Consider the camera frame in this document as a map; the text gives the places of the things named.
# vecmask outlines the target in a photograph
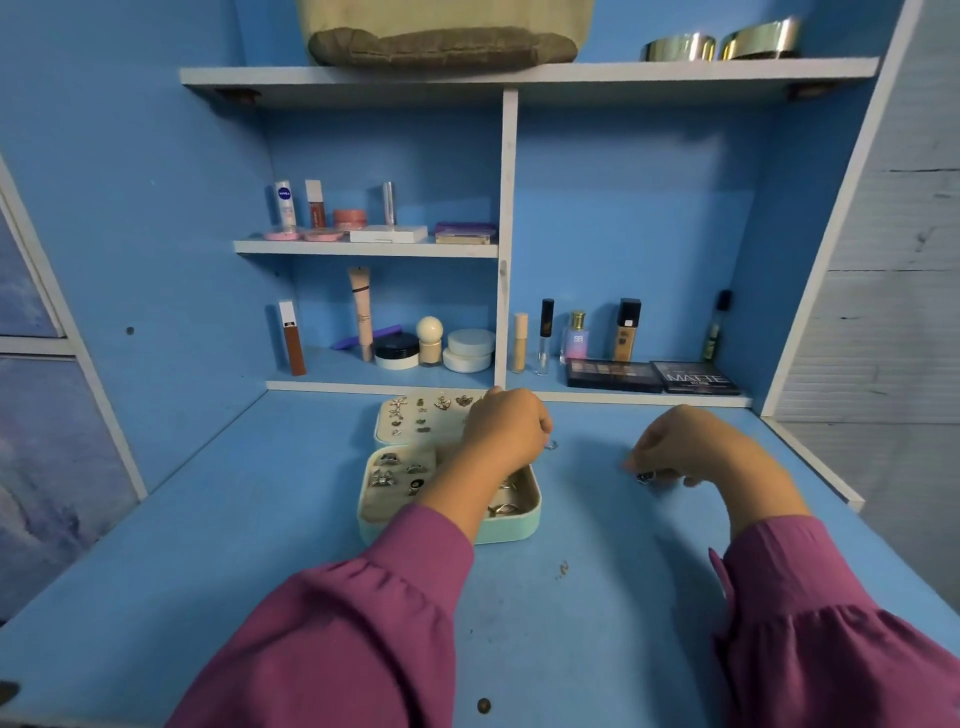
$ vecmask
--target purple sleeve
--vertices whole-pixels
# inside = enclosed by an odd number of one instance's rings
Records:
[[[168,728],[449,726],[473,546],[411,505],[358,558],[301,571],[197,676]]]
[[[960,662],[874,603],[819,520],[756,523],[710,560],[731,725],[960,726]]]

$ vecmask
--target jewelry box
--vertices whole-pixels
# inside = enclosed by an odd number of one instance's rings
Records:
[[[357,522],[370,544],[394,514],[412,502],[459,447],[476,390],[413,392],[380,405],[374,438],[384,447],[367,461]],[[525,539],[540,525],[540,486],[531,466],[507,478],[480,524],[477,544]]]

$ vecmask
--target metallic tin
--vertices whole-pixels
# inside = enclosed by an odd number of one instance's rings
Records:
[[[658,38],[643,46],[641,61],[712,61],[717,41],[705,33]]]
[[[801,25],[799,17],[788,17],[731,33],[723,40],[720,59],[734,61],[797,58],[800,55]]]

